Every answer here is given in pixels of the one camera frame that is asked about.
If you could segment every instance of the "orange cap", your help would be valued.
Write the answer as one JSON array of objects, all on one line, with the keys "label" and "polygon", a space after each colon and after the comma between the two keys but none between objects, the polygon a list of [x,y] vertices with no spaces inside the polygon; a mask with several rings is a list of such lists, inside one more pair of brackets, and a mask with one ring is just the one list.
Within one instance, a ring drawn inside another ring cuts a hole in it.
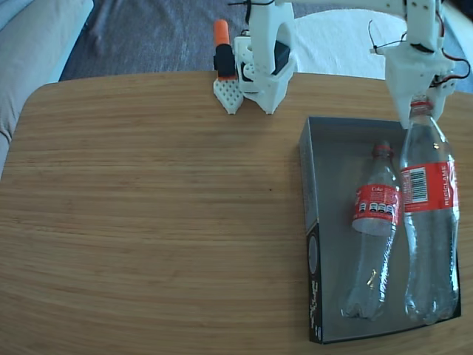
[{"label": "orange cap", "polygon": [[225,20],[216,20],[214,23],[214,41],[215,47],[221,44],[230,44],[230,35],[228,34],[228,23]]}]

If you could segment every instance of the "clear plastic bottle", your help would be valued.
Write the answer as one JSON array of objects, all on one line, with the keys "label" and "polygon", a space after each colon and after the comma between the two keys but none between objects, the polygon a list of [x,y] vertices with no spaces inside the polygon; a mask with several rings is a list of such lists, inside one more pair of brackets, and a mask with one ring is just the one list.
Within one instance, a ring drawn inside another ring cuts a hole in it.
[{"label": "clear plastic bottle", "polygon": [[405,306],[414,321],[453,315],[458,302],[457,232],[460,211],[455,159],[424,98],[412,102],[401,153],[404,224],[409,241]]},{"label": "clear plastic bottle", "polygon": [[374,320],[382,313],[389,275],[389,256],[399,222],[401,188],[386,141],[376,144],[369,176],[356,192],[352,227],[360,232],[353,284],[343,300],[344,317]]}]

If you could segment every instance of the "bottle label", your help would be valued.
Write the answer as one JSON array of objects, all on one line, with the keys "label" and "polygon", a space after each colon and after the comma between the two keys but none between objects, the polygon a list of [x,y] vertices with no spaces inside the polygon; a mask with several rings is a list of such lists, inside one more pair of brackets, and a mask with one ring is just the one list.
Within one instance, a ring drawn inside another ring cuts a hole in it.
[{"label": "bottle label", "polygon": [[353,219],[379,218],[398,225],[400,205],[399,189],[380,183],[364,185],[356,191]]},{"label": "bottle label", "polygon": [[422,212],[458,206],[455,163],[444,161],[401,170],[404,211]]}]

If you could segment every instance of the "box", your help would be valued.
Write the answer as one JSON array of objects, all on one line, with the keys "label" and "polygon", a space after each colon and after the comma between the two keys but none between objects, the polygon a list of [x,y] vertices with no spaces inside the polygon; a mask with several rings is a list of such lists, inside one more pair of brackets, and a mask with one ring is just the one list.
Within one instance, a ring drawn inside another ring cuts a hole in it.
[{"label": "box", "polygon": [[[423,326],[410,320],[404,311],[409,251],[402,221],[392,247],[383,314],[374,321],[341,315],[341,300],[353,277],[349,271],[355,267],[361,248],[361,238],[351,228],[356,189],[377,141],[386,139],[391,143],[393,165],[399,167],[405,134],[394,121],[311,117],[304,126],[299,145],[313,342],[363,339]],[[453,318],[460,316],[460,301]]]}]

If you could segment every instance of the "empty plastic bottle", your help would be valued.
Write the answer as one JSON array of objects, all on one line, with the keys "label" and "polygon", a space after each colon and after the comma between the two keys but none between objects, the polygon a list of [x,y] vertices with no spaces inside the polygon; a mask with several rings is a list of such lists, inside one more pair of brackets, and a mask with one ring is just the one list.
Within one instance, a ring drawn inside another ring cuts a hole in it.
[{"label": "empty plastic bottle", "polygon": [[412,102],[401,153],[404,224],[409,241],[405,306],[414,321],[450,318],[458,302],[455,159],[425,97]]},{"label": "empty plastic bottle", "polygon": [[376,144],[372,155],[369,177],[356,192],[352,227],[360,232],[361,252],[341,310],[344,317],[368,320],[382,313],[401,205],[401,188],[392,166],[390,144]]}]

